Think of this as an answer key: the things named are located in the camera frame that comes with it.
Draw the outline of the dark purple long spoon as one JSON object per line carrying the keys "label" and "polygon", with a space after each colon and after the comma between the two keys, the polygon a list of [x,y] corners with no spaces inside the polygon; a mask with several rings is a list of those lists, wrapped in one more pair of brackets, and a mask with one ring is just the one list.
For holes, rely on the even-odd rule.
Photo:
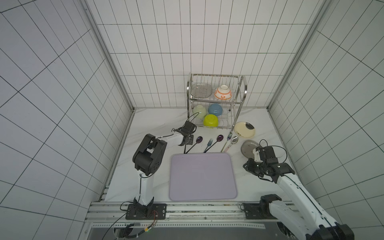
{"label": "dark purple long spoon", "polygon": [[221,142],[223,139],[224,139],[224,136],[223,135],[219,135],[217,137],[216,141],[209,148],[207,148],[207,150],[205,152],[209,151],[216,143]]}

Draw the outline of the green handled rainbow fork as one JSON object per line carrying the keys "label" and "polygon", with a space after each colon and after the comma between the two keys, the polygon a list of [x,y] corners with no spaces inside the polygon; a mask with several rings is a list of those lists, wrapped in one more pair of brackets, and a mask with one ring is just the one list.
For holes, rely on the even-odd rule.
{"label": "green handled rainbow fork", "polygon": [[227,136],[227,140],[226,140],[226,142],[225,142],[225,144],[224,144],[224,146],[223,146],[221,152],[224,151],[224,149],[225,149],[227,143],[229,142],[229,140],[231,140],[232,136],[233,136],[233,132],[230,132],[230,133],[228,134],[228,136]]}

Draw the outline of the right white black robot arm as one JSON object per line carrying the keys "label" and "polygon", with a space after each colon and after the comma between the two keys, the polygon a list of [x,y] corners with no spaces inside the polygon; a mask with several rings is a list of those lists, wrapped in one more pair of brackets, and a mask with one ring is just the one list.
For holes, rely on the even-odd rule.
{"label": "right white black robot arm", "polygon": [[247,219],[277,219],[299,240],[353,240],[355,234],[340,224],[320,206],[307,191],[295,171],[287,163],[280,163],[273,146],[252,150],[243,168],[260,180],[277,184],[291,199],[295,213],[276,194],[264,195],[257,204],[243,204]]}

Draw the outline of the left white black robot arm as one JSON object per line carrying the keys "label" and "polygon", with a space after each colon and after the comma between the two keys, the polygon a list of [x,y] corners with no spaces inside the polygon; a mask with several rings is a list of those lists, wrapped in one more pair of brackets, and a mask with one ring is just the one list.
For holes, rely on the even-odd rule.
{"label": "left white black robot arm", "polygon": [[193,141],[197,126],[186,121],[172,133],[162,137],[147,134],[133,156],[139,177],[139,193],[134,198],[133,209],[147,215],[153,211],[154,174],[159,170],[167,147],[186,146]]}

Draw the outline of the blue fork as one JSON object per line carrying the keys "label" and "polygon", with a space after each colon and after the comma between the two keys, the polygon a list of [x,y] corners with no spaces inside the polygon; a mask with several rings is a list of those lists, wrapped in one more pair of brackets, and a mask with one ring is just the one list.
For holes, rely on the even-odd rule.
{"label": "blue fork", "polygon": [[208,148],[212,145],[212,143],[213,143],[213,139],[210,139],[209,142],[207,143],[207,147],[205,148],[204,153],[207,152]]}

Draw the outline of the pink handled silver spoon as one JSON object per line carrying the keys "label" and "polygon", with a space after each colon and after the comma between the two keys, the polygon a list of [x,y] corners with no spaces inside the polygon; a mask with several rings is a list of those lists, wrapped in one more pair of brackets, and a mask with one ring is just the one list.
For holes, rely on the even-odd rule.
{"label": "pink handled silver spoon", "polygon": [[238,136],[233,137],[233,138],[231,139],[231,143],[225,148],[224,152],[226,153],[226,152],[230,149],[230,147],[231,147],[232,145],[234,145],[234,144],[236,144],[236,143],[238,142],[238,140],[239,140],[239,137],[238,137]]}

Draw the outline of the lavender rectangular placemat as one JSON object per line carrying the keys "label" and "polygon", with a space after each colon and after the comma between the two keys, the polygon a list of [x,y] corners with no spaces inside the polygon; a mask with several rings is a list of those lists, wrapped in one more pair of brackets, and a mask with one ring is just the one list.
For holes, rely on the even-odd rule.
{"label": "lavender rectangular placemat", "polygon": [[237,195],[229,154],[195,153],[172,156],[169,190],[172,201],[231,200]]}

